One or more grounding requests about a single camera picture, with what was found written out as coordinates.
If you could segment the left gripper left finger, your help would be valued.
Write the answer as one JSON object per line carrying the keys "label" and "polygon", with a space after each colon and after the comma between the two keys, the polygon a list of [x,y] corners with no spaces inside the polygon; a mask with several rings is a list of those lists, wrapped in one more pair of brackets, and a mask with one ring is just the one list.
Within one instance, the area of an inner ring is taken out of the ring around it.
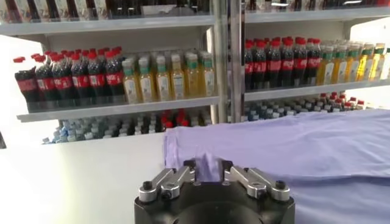
{"label": "left gripper left finger", "polygon": [[143,203],[151,203],[158,196],[172,200],[180,195],[184,183],[193,183],[195,180],[196,161],[186,160],[181,168],[165,168],[154,179],[144,181],[138,190],[138,199]]}

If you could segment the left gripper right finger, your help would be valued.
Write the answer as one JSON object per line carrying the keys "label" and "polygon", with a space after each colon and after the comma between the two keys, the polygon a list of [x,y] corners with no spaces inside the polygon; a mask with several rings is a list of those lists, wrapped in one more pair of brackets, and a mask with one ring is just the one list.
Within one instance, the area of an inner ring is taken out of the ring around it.
{"label": "left gripper right finger", "polygon": [[232,161],[221,160],[224,181],[237,181],[242,185],[248,196],[260,199],[264,195],[276,201],[288,201],[290,188],[282,181],[274,181],[257,168],[242,168],[235,166]]}

